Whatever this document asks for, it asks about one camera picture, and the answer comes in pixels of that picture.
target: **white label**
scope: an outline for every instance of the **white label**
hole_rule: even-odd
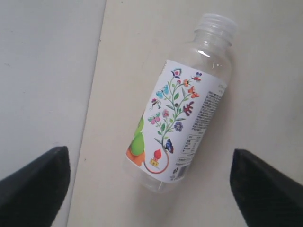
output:
[[[181,180],[225,88],[212,75],[167,60],[126,156],[160,181]]]

